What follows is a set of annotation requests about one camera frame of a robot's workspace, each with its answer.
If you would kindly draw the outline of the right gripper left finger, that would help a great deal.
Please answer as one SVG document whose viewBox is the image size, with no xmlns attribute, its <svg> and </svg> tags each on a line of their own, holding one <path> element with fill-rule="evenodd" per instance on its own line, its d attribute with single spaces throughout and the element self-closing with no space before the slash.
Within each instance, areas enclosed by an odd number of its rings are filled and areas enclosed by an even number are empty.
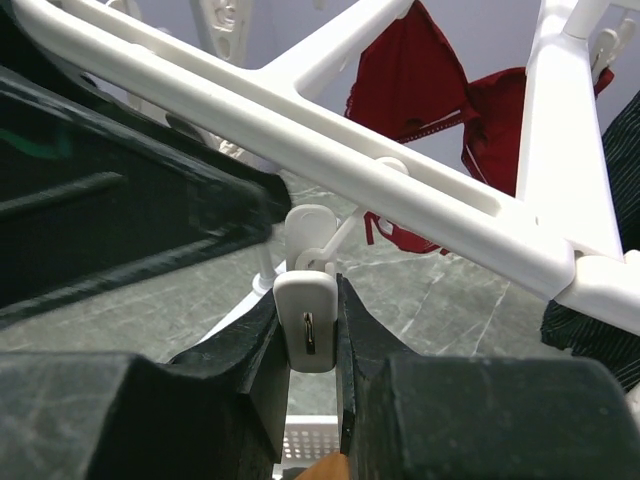
<svg viewBox="0 0 640 480">
<path fill-rule="evenodd" d="M 268 479 L 289 368 L 275 302 L 168 363 L 122 352 L 1 357 L 5 479 Z"/>
</svg>

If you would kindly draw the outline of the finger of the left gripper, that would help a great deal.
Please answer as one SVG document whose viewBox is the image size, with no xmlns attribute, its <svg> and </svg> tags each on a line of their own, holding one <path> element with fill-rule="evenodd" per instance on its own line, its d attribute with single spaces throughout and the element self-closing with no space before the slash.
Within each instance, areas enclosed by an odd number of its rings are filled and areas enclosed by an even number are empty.
<svg viewBox="0 0 640 480">
<path fill-rule="evenodd" d="M 1 5 L 1 324 L 266 241 L 284 181 L 148 119 Z"/>
</svg>

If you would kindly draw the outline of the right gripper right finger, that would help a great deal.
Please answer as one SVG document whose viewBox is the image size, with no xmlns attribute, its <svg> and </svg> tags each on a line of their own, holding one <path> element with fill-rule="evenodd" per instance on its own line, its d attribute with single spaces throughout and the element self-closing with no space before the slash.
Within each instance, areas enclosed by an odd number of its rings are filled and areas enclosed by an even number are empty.
<svg viewBox="0 0 640 480">
<path fill-rule="evenodd" d="M 592 360 L 423 356 L 339 277 L 340 450 L 355 479 L 635 479 L 639 430 Z"/>
</svg>

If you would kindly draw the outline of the orange-brown underwear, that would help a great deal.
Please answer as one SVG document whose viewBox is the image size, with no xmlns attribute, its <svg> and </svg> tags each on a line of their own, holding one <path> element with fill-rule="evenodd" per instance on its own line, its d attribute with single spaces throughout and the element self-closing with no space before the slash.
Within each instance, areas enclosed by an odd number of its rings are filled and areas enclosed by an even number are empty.
<svg viewBox="0 0 640 480">
<path fill-rule="evenodd" d="M 331 453 L 295 477 L 296 480 L 349 480 L 348 457 Z"/>
</svg>

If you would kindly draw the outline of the white hanger clip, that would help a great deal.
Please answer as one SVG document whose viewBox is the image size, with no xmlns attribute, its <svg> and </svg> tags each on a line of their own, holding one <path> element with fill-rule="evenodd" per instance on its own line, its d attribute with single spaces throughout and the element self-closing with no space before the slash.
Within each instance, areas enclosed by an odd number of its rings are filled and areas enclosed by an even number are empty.
<svg viewBox="0 0 640 480">
<path fill-rule="evenodd" d="M 336 363 L 337 253 L 365 210 L 339 221 L 326 206 L 293 208 L 284 223 L 285 271 L 272 293 L 292 370 L 323 373 Z"/>
</svg>

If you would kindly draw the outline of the white clip hanger frame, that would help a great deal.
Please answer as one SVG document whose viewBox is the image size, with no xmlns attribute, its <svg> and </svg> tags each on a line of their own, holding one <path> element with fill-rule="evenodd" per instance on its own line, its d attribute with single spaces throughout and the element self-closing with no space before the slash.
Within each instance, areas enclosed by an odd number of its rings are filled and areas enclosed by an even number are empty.
<svg viewBox="0 0 640 480">
<path fill-rule="evenodd" d="M 582 2 L 590 33 L 607 10 Z M 530 292 L 629 332 L 639 292 L 628 279 L 589 286 L 585 255 L 523 201 L 310 101 L 310 95 L 408 11 L 360 1 L 258 70 L 225 63 L 97 1 L 18 1 L 31 38 L 61 58 L 432 240 Z"/>
</svg>

